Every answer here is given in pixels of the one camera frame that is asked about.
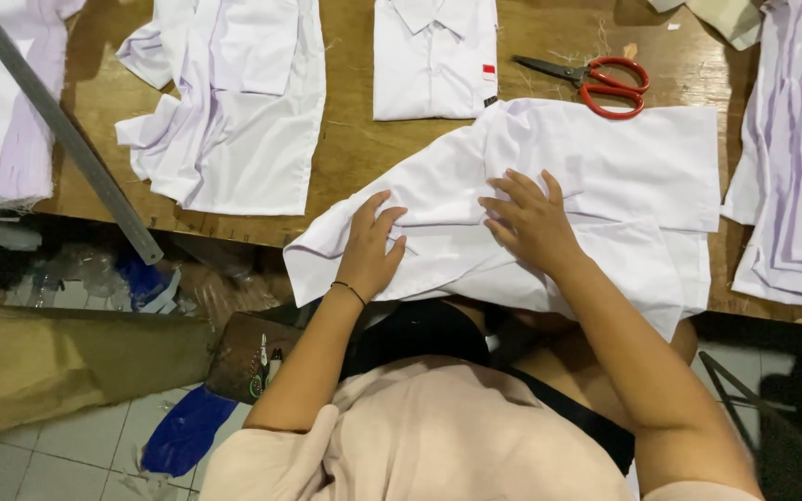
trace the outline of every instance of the black bracelet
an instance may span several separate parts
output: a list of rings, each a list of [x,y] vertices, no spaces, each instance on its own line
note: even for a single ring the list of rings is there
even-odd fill
[[[363,298],[361,298],[361,294],[358,294],[358,293],[357,293],[357,290],[355,290],[355,288],[354,288],[354,287],[352,287],[351,285],[348,285],[348,284],[347,284],[347,283],[345,283],[345,282],[333,282],[333,283],[331,283],[331,284],[330,284],[330,289],[333,287],[333,285],[336,285],[337,283],[338,283],[339,285],[345,285],[346,287],[348,287],[348,288],[349,288],[349,290],[351,290],[351,293],[352,293],[352,294],[355,294],[355,297],[357,298],[357,300],[358,300],[358,301],[360,301],[360,302],[361,302],[361,304],[362,304],[363,306],[367,306],[367,303],[366,303],[366,302],[364,302]]]

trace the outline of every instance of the person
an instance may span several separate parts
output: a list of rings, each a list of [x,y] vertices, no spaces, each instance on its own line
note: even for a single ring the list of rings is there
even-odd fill
[[[476,315],[440,300],[402,303],[347,350],[405,252],[403,236],[385,248],[407,210],[376,217],[389,197],[376,193],[305,333],[213,454],[200,499],[633,499],[634,458],[647,500],[762,499],[746,448],[689,369],[691,326],[665,342],[580,249],[559,184],[542,178],[548,196],[507,171],[488,183],[510,201],[479,203],[496,240],[571,306],[579,325],[550,336],[558,350],[488,368]],[[577,346],[579,360],[559,355]]]

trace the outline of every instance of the woman's right hand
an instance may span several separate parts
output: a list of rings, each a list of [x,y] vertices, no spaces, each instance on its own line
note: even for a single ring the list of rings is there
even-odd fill
[[[510,229],[493,218],[485,221],[495,238],[550,277],[585,257],[565,216],[563,190],[555,177],[546,170],[540,173],[549,188],[547,198],[528,176],[512,169],[507,169],[506,175],[508,178],[492,177],[487,183],[506,192],[514,203],[479,198],[489,215],[499,216],[511,226]]]

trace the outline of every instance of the pink shirt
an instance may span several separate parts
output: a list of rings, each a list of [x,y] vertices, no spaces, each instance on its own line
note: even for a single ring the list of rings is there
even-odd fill
[[[340,385],[305,435],[240,430],[219,447],[200,501],[632,500],[580,428],[505,373],[456,359],[400,360]],[[651,501],[757,501],[678,482]]]

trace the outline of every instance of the stack of folded shirts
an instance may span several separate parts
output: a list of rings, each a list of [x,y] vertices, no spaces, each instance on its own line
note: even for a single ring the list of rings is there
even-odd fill
[[[117,51],[163,95],[116,124],[150,190],[185,209],[302,215],[326,99],[317,0],[157,0]]]
[[[732,290],[802,305],[802,0],[763,9],[744,151],[722,208],[756,226]]]
[[[388,237],[405,234],[407,252],[376,301],[460,294],[573,316],[555,283],[483,224],[478,197],[504,196],[486,178],[507,168],[544,189],[544,168],[559,180],[581,247],[667,340],[681,318],[707,307],[707,234],[719,224],[717,108],[605,120],[583,104],[545,99],[488,106],[471,126],[440,136],[315,219],[284,249],[297,304],[327,292],[352,215],[389,189],[382,208],[408,211]]]
[[[55,99],[64,77],[67,28],[84,0],[0,0],[0,24]],[[52,133],[0,63],[0,207],[52,196]]]

